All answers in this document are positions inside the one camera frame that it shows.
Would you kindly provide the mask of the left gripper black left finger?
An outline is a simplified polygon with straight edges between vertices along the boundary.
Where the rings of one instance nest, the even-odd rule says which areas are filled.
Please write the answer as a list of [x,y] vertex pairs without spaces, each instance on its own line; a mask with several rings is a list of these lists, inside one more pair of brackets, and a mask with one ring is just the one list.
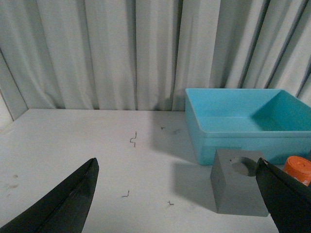
[[1,227],[2,233],[80,233],[99,174],[91,158],[30,208]]

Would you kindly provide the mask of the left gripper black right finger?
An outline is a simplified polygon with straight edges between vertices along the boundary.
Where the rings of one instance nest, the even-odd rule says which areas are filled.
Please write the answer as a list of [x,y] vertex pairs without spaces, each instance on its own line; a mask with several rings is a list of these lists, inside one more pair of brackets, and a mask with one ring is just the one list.
[[311,188],[259,158],[256,181],[264,204],[280,233],[311,231]]

